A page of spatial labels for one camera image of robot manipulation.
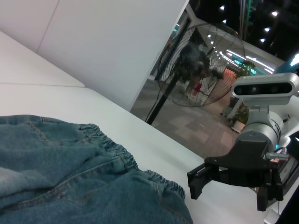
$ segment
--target white tabletop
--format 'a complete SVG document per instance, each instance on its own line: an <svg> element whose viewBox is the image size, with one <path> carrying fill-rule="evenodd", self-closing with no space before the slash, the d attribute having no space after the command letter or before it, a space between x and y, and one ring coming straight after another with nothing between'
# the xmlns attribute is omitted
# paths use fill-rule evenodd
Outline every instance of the white tabletop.
<svg viewBox="0 0 299 224"><path fill-rule="evenodd" d="M262 212L256 210L256 194L249 188L210 182L199 199L192 200L187 172L203 159L90 89L2 84L0 102L0 116L33 114L98 125L134 156L140 169L156 171L184 188L196 224L264 223Z"/></svg>
<svg viewBox="0 0 299 224"><path fill-rule="evenodd" d="M0 84L84 87L33 51L0 32Z"/></svg>

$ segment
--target blue denim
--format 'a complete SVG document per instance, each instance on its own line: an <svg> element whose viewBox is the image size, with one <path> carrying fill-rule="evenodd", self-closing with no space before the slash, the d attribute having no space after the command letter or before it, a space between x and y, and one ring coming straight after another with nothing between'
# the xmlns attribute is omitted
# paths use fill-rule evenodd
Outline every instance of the blue denim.
<svg viewBox="0 0 299 224"><path fill-rule="evenodd" d="M96 125L0 117L0 223L191 224L184 198Z"/></svg>

